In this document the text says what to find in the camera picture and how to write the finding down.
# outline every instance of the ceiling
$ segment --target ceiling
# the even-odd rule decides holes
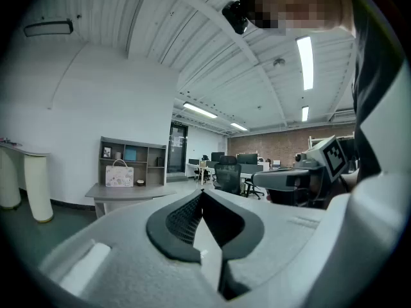
[[[285,35],[249,25],[235,34],[221,9],[231,0],[38,0],[22,26],[42,20],[73,20],[74,33],[24,40],[83,40],[116,47],[180,72],[173,119],[226,135],[318,126],[337,110],[352,110],[354,41],[336,29],[322,33],[291,30]],[[295,39],[311,37],[314,88],[303,91]],[[273,62],[283,58],[282,67]],[[183,107],[190,102],[216,114],[210,119]],[[310,106],[301,122],[301,108]]]

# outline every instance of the handbag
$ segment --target handbag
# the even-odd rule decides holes
[[[115,166],[117,161],[122,161],[125,167]],[[121,159],[115,160],[112,166],[105,167],[105,185],[107,187],[133,187],[134,168],[128,167]]]

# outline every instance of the black camera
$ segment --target black camera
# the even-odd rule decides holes
[[[227,3],[222,13],[237,34],[242,35],[245,33],[249,22],[244,15],[239,1],[230,1]]]

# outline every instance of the glass door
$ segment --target glass door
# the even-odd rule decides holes
[[[168,143],[167,173],[183,173],[186,170],[187,127],[171,124]]]

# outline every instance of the fluorescent light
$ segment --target fluorescent light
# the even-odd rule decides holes
[[[239,128],[243,131],[248,131],[246,128],[244,128],[243,126],[238,125],[237,123],[231,123],[232,126],[235,126],[236,128]]]
[[[66,21],[37,23],[24,28],[26,37],[48,34],[71,34],[71,32],[73,32],[73,23],[69,19]]]
[[[214,115],[212,113],[207,112],[206,110],[202,110],[201,108],[198,108],[197,106],[194,106],[192,104],[189,103],[184,103],[183,105],[185,108],[188,108],[190,110],[194,110],[198,113],[204,114],[205,116],[211,117],[212,119],[215,119],[217,117],[217,115]]]
[[[314,63],[310,37],[297,39],[297,45],[301,57],[304,90],[312,89],[314,86]]]
[[[308,120],[308,112],[310,111],[310,108],[308,106],[304,106],[302,108],[302,122],[305,122]]]

